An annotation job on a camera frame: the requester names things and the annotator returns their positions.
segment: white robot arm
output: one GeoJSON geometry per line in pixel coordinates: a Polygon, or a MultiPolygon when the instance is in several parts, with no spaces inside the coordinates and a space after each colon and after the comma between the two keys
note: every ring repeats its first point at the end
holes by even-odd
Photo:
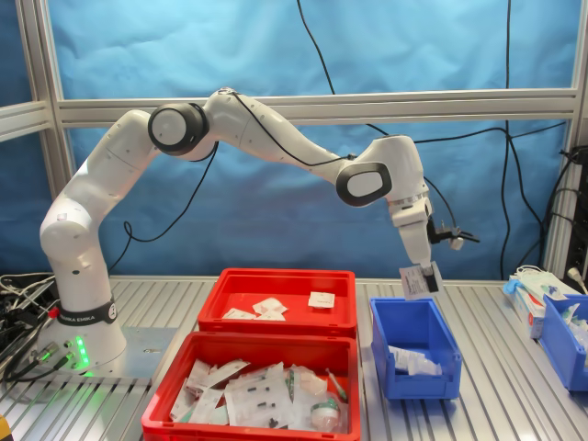
{"type": "Polygon", "coordinates": [[[41,246],[54,271],[61,306],[58,321],[40,334],[39,347],[56,343],[71,352],[72,362],[62,370],[102,365],[125,348],[98,241],[101,221],[155,156],[198,161],[211,155],[218,141],[308,170],[334,184],[351,206],[385,198],[409,258],[427,280],[435,280],[430,242],[459,240],[459,232],[436,234],[423,166],[407,136],[385,136],[357,158],[340,158],[306,139],[275,110],[229,88],[214,93],[204,107],[167,105],[152,115],[132,110],[108,130],[41,225],[41,246]]]}

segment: plastic storage bin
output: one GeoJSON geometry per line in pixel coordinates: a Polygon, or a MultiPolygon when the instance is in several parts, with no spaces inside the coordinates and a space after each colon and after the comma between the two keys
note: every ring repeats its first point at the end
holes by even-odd
{"type": "Polygon", "coordinates": [[[356,337],[356,280],[349,271],[225,269],[198,316],[202,331],[356,337]],[[311,291],[335,295],[334,307],[308,306],[311,291]],[[230,309],[253,313],[269,297],[288,308],[285,322],[222,319],[230,309]]]}
{"type": "Polygon", "coordinates": [[[569,295],[567,300],[554,301],[544,296],[546,309],[543,334],[540,342],[567,390],[588,390],[588,369],[584,367],[586,351],[561,319],[561,313],[575,303],[580,303],[574,315],[588,319],[588,298],[569,295]]]}
{"type": "Polygon", "coordinates": [[[431,299],[371,299],[371,344],[379,385],[389,400],[453,399],[459,395],[461,353],[431,299]],[[443,375],[397,372],[388,345],[421,352],[441,365],[443,375]]]}
{"type": "MultiPolygon", "coordinates": [[[[359,440],[360,414],[357,385],[356,340],[343,337],[260,335],[227,333],[192,333],[182,344],[174,362],[155,392],[141,423],[146,441],[226,441],[226,440],[359,440]],[[295,430],[260,429],[212,424],[173,423],[169,418],[184,378],[196,359],[211,365],[223,365],[235,358],[252,362],[247,370],[255,370],[283,361],[315,370],[329,368],[348,391],[348,434],[323,434],[295,430]]],[[[329,381],[329,390],[333,383],[329,381]]]]}

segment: blue plastic bin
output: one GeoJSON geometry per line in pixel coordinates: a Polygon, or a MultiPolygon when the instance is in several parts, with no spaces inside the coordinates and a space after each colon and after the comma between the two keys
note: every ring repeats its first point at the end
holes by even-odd
{"type": "Polygon", "coordinates": [[[544,296],[546,308],[540,342],[563,386],[567,390],[588,390],[588,370],[584,367],[586,351],[561,318],[562,312],[571,305],[580,303],[574,315],[588,319],[588,297],[566,297],[567,300],[552,300],[544,296]]]}
{"type": "Polygon", "coordinates": [[[379,385],[389,400],[452,399],[459,395],[461,353],[431,299],[370,299],[374,314],[371,344],[379,385]],[[423,353],[443,375],[396,371],[388,345],[423,353]]]}

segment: metal work surface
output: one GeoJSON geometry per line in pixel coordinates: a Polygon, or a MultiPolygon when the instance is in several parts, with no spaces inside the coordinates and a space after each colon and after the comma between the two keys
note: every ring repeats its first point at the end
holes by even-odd
{"type": "MultiPolygon", "coordinates": [[[[197,317],[214,277],[113,277],[127,326],[177,327],[165,371],[197,317]]],[[[569,394],[498,282],[448,281],[436,299],[463,355],[457,400],[386,401],[371,353],[371,297],[401,296],[398,280],[358,280],[362,439],[588,439],[588,393],[569,394]]],[[[3,393],[0,413],[16,440],[139,440],[141,415],[155,392],[145,380],[60,377],[3,393]]]]}

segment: white box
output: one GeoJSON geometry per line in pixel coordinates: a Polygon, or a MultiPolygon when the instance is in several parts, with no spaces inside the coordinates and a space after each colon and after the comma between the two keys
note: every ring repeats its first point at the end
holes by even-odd
{"type": "Polygon", "coordinates": [[[530,338],[540,338],[545,319],[545,305],[533,297],[524,287],[516,287],[514,294],[509,294],[516,313],[525,325],[530,338]]]}

